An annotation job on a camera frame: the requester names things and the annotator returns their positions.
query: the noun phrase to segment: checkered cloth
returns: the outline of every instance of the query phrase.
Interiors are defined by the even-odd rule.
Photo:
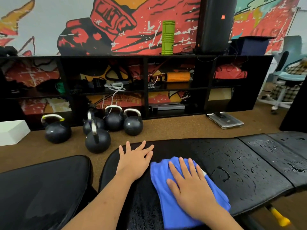
[[[295,64],[290,65],[286,69],[286,72],[295,75],[307,75],[307,66],[305,63],[297,62]],[[300,90],[301,85],[302,82],[300,84],[294,85],[294,87],[290,87],[287,85],[276,85],[276,87],[271,91],[270,97],[272,99],[277,100],[282,89],[286,87],[287,91],[282,102],[292,102],[295,99],[298,91]]]

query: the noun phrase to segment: finger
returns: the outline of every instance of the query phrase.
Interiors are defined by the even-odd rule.
[[[173,177],[175,178],[175,181],[180,186],[180,183],[184,179],[183,179],[183,177],[181,176],[181,174],[178,172],[178,170],[176,169],[176,167],[174,166],[174,164],[171,161],[169,161],[169,168],[170,168],[170,170],[172,172]]]
[[[140,144],[140,146],[138,146],[135,150],[142,150],[142,149],[145,147],[145,145],[146,145],[146,141],[144,140],[144,141]]]
[[[172,191],[172,193],[174,194],[175,199],[178,201],[178,199],[180,197],[180,190],[179,190],[176,182],[174,182],[172,179],[167,179],[166,183],[169,186],[169,188]]]
[[[196,172],[193,160],[191,158],[188,159],[189,162],[189,166],[190,166],[190,172],[191,172],[191,176],[192,178],[198,178],[198,174]]]
[[[191,174],[190,174],[188,167],[186,166],[185,161],[183,160],[182,157],[179,157],[179,163],[180,163],[180,167],[181,167],[181,170],[182,170],[182,174],[185,177],[185,179],[191,178]]]
[[[200,180],[202,181],[206,181],[203,170],[201,169],[201,167],[199,165],[196,165],[196,170],[197,170],[197,174]]]
[[[146,155],[147,153],[149,153],[150,151],[152,151],[154,149],[154,145],[152,144],[151,146],[149,146],[148,148],[145,148],[142,150],[143,154]]]
[[[148,166],[149,166],[151,158],[153,157],[153,154],[154,154],[153,151],[150,151],[145,157],[145,161],[147,162]]]
[[[119,150],[119,156],[122,156],[122,155],[125,154],[125,153],[124,153],[124,150],[122,149],[122,146],[121,146],[121,145],[118,147],[118,150]]]
[[[127,141],[127,142],[126,142],[126,152],[130,152],[130,151],[131,151],[130,142]]]

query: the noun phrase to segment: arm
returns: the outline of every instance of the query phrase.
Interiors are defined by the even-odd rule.
[[[179,158],[179,162],[184,178],[169,162],[169,168],[177,184],[171,179],[166,181],[179,206],[212,230],[242,230],[232,216],[216,202],[199,165],[195,168],[192,159],[189,158],[190,173],[182,157]]]
[[[116,229],[130,186],[134,180],[143,175],[153,155],[154,146],[143,149],[145,144],[146,142],[143,141],[138,148],[132,151],[127,141],[126,154],[122,146],[119,147],[119,163],[114,178],[62,230]]]

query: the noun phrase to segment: weight bench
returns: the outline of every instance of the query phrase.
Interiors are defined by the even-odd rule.
[[[60,230],[96,196],[86,156],[0,174],[0,229]]]
[[[152,161],[173,156],[194,159],[228,196],[232,216],[307,189],[305,133],[290,131],[231,139],[173,139],[147,142],[146,147],[151,144],[155,145]],[[105,163],[99,192],[115,176],[118,161],[117,149]],[[160,201],[149,169],[132,184],[117,228],[164,229]]]

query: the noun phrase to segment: blue microfiber towel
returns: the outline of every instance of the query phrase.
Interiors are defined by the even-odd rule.
[[[173,193],[169,189],[166,180],[170,178],[173,181],[175,181],[171,173],[171,170],[169,168],[168,164],[169,161],[171,161],[174,164],[176,169],[182,175],[182,170],[180,167],[178,157],[173,157],[171,159],[164,159],[159,163],[152,162],[150,164],[150,177],[159,195],[164,228],[181,229],[181,228],[193,228],[202,225],[202,222],[193,219],[181,209],[181,207],[177,204],[177,201]],[[190,170],[188,159],[184,159],[184,161],[188,169]],[[205,172],[203,173],[218,204],[221,207],[223,207],[225,210],[229,211],[230,204],[228,197],[213,183],[213,181],[208,177],[208,175]]]

